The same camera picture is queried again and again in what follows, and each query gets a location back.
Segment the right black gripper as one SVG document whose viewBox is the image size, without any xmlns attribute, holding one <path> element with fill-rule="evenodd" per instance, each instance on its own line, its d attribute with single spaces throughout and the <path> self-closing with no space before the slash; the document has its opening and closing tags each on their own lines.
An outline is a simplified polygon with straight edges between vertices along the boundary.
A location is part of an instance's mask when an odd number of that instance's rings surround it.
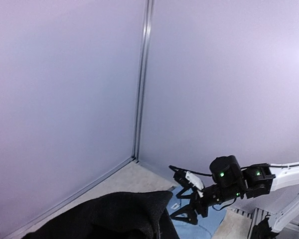
<svg viewBox="0 0 299 239">
<path fill-rule="evenodd" d="M 213 160 L 209 166 L 215 184 L 203 190 L 203 197 L 197 198 L 197 190 L 193 187 L 183 187 L 176 193 L 178 199 L 197 199 L 195 210 L 197 214 L 208 216 L 208 208 L 216 204 L 243 198 L 246 192 L 246 183 L 241 167 L 235 156 L 221 156 Z M 172 220 L 188 224 L 198 224 L 197 214 L 191 206 L 184 206 L 173 212 Z"/>
</svg>

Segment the black long sleeve shirt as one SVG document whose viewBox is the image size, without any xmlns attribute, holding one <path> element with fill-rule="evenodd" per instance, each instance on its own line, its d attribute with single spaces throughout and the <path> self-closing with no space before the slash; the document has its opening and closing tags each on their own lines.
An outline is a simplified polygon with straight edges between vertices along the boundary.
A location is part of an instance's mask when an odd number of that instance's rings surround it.
<svg viewBox="0 0 299 239">
<path fill-rule="evenodd" d="M 177 239 L 167 205 L 170 191 L 115 192 L 49 220 L 26 239 Z"/>
</svg>

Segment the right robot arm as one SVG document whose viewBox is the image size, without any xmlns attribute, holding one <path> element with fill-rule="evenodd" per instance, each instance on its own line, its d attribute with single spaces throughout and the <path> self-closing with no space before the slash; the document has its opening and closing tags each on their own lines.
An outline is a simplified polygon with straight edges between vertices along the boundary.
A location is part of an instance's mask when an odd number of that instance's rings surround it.
<svg viewBox="0 0 299 239">
<path fill-rule="evenodd" d="M 278 189 L 299 185 L 299 162 L 287 164 L 254 164 L 241 167 L 235 156 L 214 159 L 210 174 L 214 184 L 206 187 L 199 172 L 169 166 L 174 180 L 182 187 L 176 194 L 179 207 L 172 205 L 171 219 L 198 224 L 198 216 L 207 217 L 208 209 L 220 211 L 231 206 L 238 198 L 256 198 Z M 274 239 L 299 215 L 299 192 L 295 198 L 275 214 L 252 216 L 250 239 Z"/>
</svg>

